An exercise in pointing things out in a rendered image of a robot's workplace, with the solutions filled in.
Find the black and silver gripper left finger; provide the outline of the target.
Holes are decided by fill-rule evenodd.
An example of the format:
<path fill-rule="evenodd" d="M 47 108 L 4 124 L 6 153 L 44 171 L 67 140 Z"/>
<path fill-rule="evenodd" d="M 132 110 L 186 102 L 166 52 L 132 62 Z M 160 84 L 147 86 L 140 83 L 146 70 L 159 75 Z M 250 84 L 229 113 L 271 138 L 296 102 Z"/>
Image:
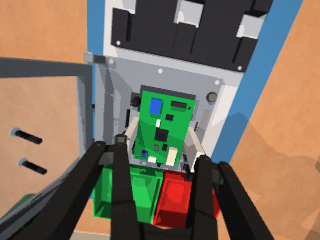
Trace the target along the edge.
<path fill-rule="evenodd" d="M 138 122 L 134 117 L 112 145 L 93 142 L 33 222 L 12 240 L 70 240 L 105 164 L 113 164 L 110 240 L 140 240 L 129 166 Z"/>

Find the green circuit board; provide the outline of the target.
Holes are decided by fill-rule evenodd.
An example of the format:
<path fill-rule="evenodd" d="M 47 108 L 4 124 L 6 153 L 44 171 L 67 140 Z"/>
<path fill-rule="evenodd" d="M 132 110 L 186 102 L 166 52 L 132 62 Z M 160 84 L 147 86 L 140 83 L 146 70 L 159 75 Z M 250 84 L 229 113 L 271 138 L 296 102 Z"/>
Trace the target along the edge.
<path fill-rule="evenodd" d="M 143 90 L 133 158 L 177 166 L 195 102 Z"/>

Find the green bin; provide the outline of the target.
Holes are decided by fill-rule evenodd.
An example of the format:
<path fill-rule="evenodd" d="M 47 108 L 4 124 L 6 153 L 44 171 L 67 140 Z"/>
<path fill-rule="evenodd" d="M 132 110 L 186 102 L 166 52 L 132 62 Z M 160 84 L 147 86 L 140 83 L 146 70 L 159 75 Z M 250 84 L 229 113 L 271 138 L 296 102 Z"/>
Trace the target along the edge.
<path fill-rule="evenodd" d="M 138 221 L 152 223 L 163 180 L 163 169 L 135 164 L 129 166 Z M 93 189 L 93 217 L 110 219 L 111 189 L 112 164 L 107 164 Z"/>

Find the red open-top bin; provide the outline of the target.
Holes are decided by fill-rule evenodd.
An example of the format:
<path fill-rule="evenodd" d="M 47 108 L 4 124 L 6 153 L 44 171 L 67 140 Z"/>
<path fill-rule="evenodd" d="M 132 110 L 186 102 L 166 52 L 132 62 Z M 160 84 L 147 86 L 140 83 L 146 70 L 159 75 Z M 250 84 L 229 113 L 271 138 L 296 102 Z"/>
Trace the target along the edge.
<path fill-rule="evenodd" d="M 164 169 L 163 180 L 154 211 L 153 225 L 167 228 L 185 228 L 192 185 L 192 181 L 188 182 L 185 175 L 186 173 L 183 172 Z M 214 189 L 213 198 L 214 217 L 217 218 L 220 213 L 220 207 Z"/>

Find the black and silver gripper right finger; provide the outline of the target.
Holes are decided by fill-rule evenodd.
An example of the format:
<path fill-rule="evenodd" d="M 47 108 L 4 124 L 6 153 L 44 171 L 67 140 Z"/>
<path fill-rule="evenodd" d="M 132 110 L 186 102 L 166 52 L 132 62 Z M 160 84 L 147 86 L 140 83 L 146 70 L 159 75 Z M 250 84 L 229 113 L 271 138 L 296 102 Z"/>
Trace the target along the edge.
<path fill-rule="evenodd" d="M 275 240 L 231 165 L 212 162 L 193 127 L 188 126 L 183 144 L 194 172 L 185 224 L 191 240 L 219 240 L 213 189 L 230 240 Z"/>

